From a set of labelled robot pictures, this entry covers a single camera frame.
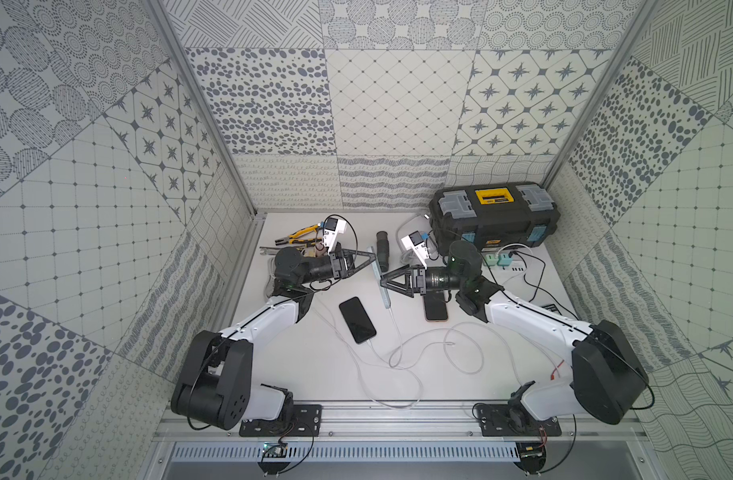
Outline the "pink case phone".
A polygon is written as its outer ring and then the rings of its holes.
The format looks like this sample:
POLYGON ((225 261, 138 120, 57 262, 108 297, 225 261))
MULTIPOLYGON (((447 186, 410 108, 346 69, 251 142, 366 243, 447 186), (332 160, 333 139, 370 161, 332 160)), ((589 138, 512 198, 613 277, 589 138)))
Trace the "pink case phone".
POLYGON ((429 322, 448 320, 445 296, 442 292, 429 292, 423 296, 425 319, 429 322))

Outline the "blue black phone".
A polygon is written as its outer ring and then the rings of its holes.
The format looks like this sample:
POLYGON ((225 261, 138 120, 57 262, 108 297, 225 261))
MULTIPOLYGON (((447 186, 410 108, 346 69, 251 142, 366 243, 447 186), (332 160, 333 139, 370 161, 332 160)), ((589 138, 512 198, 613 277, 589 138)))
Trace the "blue black phone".
POLYGON ((338 309, 356 344, 362 344, 376 336, 376 329, 360 298, 352 297, 340 303, 338 309))

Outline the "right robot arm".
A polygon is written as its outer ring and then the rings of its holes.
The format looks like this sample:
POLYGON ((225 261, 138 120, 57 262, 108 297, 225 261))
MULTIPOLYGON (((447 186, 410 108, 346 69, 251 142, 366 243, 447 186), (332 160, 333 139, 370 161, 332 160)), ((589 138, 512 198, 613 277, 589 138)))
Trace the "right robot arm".
POLYGON ((528 381, 507 402, 507 419, 518 433, 554 416, 587 413, 616 425, 648 390, 644 368, 623 331, 610 321, 571 320, 508 292, 482 273, 483 259, 470 242, 449 248, 444 267, 404 266, 382 274, 382 287, 407 297, 452 290, 466 314, 509 329, 552 351, 570 376, 528 381))

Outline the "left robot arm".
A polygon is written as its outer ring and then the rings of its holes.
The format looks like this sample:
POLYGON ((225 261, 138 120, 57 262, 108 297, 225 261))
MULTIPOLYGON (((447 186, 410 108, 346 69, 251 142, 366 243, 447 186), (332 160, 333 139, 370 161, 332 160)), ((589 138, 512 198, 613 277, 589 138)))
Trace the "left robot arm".
POLYGON ((258 422, 272 434, 294 428, 294 394, 252 379, 254 353, 310 311, 310 283, 350 278, 376 260, 340 246, 320 257, 286 247, 274 256, 272 294, 258 312, 220 331, 196 334, 180 370, 170 410, 189 422, 230 430, 258 422))

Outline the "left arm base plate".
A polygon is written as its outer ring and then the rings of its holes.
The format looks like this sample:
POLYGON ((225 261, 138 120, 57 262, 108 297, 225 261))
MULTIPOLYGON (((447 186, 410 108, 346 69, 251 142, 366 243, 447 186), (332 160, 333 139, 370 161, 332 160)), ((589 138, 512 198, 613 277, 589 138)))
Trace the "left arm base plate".
POLYGON ((240 424, 240 437, 318 437, 322 404, 292 404, 274 420, 250 420, 240 424))

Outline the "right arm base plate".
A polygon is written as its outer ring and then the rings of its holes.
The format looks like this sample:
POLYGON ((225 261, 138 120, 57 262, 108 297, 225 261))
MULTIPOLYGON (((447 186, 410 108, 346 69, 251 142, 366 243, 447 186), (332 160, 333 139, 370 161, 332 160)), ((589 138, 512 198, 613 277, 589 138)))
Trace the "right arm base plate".
POLYGON ((484 437, 557 437, 562 434, 555 419, 535 420, 521 407, 478 402, 472 406, 472 414, 484 437))

